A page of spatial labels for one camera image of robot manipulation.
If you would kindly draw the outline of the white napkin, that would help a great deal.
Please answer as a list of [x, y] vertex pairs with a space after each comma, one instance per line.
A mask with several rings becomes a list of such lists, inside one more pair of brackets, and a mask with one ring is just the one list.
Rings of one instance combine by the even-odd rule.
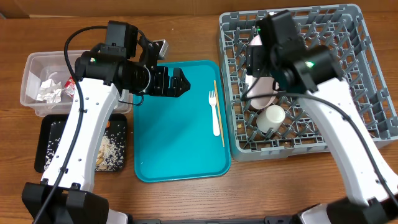
[[127, 107], [129, 106], [128, 104], [126, 104], [126, 102], [128, 101], [129, 101], [129, 91], [123, 90], [119, 97], [118, 103], [116, 104], [114, 109], [118, 111], [126, 110]]

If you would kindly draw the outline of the pink plate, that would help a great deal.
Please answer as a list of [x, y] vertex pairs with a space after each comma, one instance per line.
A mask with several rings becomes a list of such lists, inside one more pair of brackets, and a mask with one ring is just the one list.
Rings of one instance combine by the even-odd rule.
[[[247, 94], [248, 98], [257, 95], [277, 93], [279, 90], [279, 84], [272, 77], [255, 78], [252, 75], [246, 75], [245, 82], [249, 88], [249, 92]], [[253, 98], [251, 100], [251, 106], [257, 110], [261, 110], [269, 106], [274, 99], [275, 96], [256, 99]]]

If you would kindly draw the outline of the red snack wrapper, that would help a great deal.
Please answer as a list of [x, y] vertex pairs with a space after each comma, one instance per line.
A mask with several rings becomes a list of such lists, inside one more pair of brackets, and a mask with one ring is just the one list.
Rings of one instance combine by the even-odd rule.
[[75, 94], [75, 81], [70, 76], [70, 78], [66, 81], [64, 87], [63, 87], [63, 92], [68, 95], [70, 98], [74, 98]]

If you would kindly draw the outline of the white paper cup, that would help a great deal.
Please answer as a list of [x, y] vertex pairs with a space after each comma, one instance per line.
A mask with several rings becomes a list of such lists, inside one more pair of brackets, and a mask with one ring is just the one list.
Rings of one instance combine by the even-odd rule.
[[271, 105], [261, 112], [257, 119], [257, 128], [263, 133], [272, 129], [273, 132], [277, 131], [285, 119], [285, 111], [278, 105]]

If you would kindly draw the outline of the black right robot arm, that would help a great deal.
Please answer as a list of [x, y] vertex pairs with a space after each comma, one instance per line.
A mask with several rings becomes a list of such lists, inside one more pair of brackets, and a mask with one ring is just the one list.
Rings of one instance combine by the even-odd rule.
[[256, 22], [260, 45], [247, 48], [248, 72], [272, 77], [279, 96], [298, 99], [333, 156], [346, 197], [267, 223], [387, 223], [397, 218], [397, 174], [365, 127], [329, 48], [305, 46], [288, 10]]

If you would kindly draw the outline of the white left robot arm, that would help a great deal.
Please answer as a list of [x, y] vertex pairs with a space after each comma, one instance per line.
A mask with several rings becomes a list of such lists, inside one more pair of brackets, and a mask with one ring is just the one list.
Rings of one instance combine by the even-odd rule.
[[151, 41], [126, 22], [109, 21], [105, 29], [103, 43], [67, 63], [75, 92], [60, 143], [41, 181], [22, 191], [35, 223], [132, 223], [130, 214], [110, 209], [93, 191], [107, 122], [124, 90], [177, 98], [190, 89], [180, 68], [158, 65], [165, 40]]

